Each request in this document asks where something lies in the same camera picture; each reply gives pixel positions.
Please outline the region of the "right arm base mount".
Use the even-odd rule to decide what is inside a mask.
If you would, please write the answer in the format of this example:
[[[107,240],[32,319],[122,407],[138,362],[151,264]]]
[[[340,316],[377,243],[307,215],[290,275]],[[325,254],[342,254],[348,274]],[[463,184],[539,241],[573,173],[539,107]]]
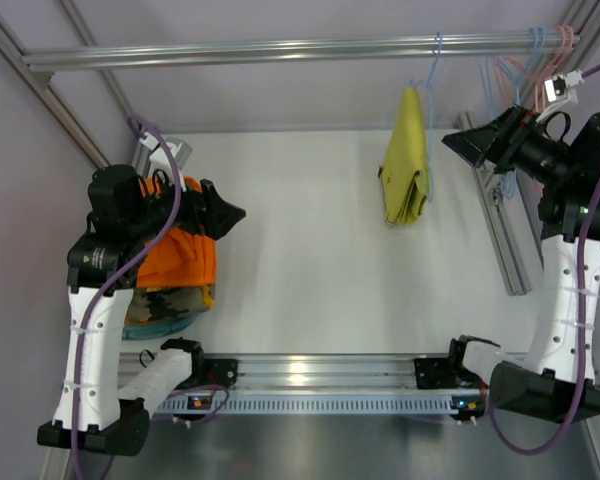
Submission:
[[[448,357],[416,358],[414,369],[420,390],[457,389],[461,386],[457,365]]]

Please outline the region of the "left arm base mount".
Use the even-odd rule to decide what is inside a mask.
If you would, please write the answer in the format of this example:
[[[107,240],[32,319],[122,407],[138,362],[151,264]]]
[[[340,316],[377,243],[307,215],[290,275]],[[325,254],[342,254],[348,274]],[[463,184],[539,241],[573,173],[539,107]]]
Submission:
[[[207,356],[204,352],[194,353],[190,386],[232,387],[238,379],[238,367],[239,361],[233,357]]]

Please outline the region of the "yellow-green trousers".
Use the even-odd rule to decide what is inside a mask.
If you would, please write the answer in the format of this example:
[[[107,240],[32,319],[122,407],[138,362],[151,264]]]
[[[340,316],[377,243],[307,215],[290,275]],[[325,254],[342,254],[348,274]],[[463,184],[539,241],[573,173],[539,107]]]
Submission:
[[[427,141],[420,94],[404,90],[379,178],[385,221],[392,226],[415,223],[423,213],[429,191]]]

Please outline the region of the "light blue wire hanger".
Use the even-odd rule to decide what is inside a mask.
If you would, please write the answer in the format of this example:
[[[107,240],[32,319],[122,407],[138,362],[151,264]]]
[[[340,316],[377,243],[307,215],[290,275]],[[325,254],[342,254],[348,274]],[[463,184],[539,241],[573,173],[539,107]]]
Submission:
[[[433,50],[433,61],[428,74],[428,77],[424,81],[411,80],[409,86],[417,88],[422,86],[425,89],[428,102],[428,123],[426,128],[426,141],[427,141],[427,156],[426,156],[426,167],[428,175],[428,186],[426,193],[426,200],[428,203],[432,203],[435,195],[435,176],[432,168],[432,156],[434,151],[433,146],[433,132],[434,132],[434,120],[435,120],[435,94],[434,85],[438,63],[441,56],[442,45],[444,36],[441,31],[438,31],[435,36],[436,47]]]

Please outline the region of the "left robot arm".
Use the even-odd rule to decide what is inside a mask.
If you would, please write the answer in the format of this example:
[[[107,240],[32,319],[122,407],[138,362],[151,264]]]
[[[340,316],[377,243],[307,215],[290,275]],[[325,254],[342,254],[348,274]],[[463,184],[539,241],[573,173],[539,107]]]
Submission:
[[[205,381],[201,344],[178,338],[163,343],[127,385],[118,385],[125,317],[147,249],[174,227],[219,240],[246,216],[209,180],[195,190],[160,172],[158,185],[157,192],[145,192],[129,165],[109,166],[92,177],[87,229],[67,255],[69,353],[58,407],[38,429],[42,446],[135,456],[158,407],[175,390]]]

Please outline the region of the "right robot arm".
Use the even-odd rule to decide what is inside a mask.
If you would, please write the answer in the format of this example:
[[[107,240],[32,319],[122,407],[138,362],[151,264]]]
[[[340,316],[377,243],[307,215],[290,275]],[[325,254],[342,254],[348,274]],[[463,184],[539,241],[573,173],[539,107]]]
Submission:
[[[600,288],[600,112],[572,143],[547,133],[551,115],[508,108],[495,120],[442,142],[475,168],[519,170],[543,186],[541,307],[525,359],[491,341],[463,336],[463,369],[489,387],[494,409],[554,423],[576,402],[577,421],[600,415],[592,359]]]

